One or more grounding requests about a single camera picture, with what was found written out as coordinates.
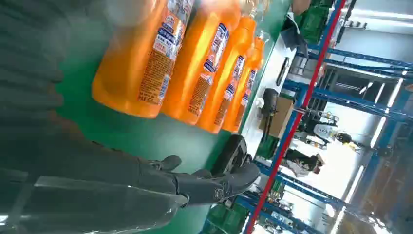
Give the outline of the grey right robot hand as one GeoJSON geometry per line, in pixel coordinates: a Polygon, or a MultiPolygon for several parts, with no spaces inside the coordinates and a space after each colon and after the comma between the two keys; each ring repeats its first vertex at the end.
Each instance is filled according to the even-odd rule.
{"type": "Polygon", "coordinates": [[[188,205],[245,192],[248,163],[220,177],[158,169],[59,128],[0,130],[3,234],[129,234],[167,225],[188,205]]]}

